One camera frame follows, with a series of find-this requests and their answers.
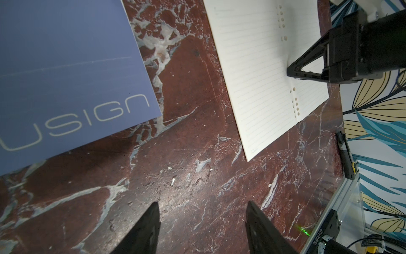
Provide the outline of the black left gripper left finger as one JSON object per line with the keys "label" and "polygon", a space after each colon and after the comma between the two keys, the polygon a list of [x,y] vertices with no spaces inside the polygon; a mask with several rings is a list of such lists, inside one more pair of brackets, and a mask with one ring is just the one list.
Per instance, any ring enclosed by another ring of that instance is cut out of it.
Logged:
{"label": "black left gripper left finger", "polygon": [[158,202],[153,202],[111,254],[156,254],[161,221]]}

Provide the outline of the lined notebook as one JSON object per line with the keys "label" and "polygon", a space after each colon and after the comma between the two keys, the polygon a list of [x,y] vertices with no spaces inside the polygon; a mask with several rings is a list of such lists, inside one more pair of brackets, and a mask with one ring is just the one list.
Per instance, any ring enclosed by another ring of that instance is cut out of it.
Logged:
{"label": "lined notebook", "polygon": [[242,146],[253,159],[328,100],[287,75],[319,38],[317,1],[205,1]]}
{"label": "lined notebook", "polygon": [[1,174],[161,111],[122,1],[1,2]]}

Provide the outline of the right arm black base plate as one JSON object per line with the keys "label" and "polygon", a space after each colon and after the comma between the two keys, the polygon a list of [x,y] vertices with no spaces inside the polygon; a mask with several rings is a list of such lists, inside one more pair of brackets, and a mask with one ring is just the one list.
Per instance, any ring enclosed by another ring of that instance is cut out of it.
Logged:
{"label": "right arm black base plate", "polygon": [[355,254],[354,251],[338,243],[340,221],[336,210],[330,210],[322,222],[305,254]]}

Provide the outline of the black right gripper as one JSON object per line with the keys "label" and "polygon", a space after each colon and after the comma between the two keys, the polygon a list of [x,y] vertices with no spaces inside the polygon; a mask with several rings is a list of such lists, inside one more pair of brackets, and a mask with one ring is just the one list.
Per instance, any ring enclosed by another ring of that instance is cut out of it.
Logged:
{"label": "black right gripper", "polygon": [[316,39],[310,32],[286,35],[287,76],[324,83],[353,83],[406,66],[406,12],[372,23],[364,11]]}

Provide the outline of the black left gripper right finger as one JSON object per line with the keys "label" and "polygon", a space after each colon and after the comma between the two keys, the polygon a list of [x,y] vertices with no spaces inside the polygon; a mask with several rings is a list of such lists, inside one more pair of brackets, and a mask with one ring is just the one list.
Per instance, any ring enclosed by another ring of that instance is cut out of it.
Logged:
{"label": "black left gripper right finger", "polygon": [[245,227],[251,254],[298,253],[253,201],[247,204]]}

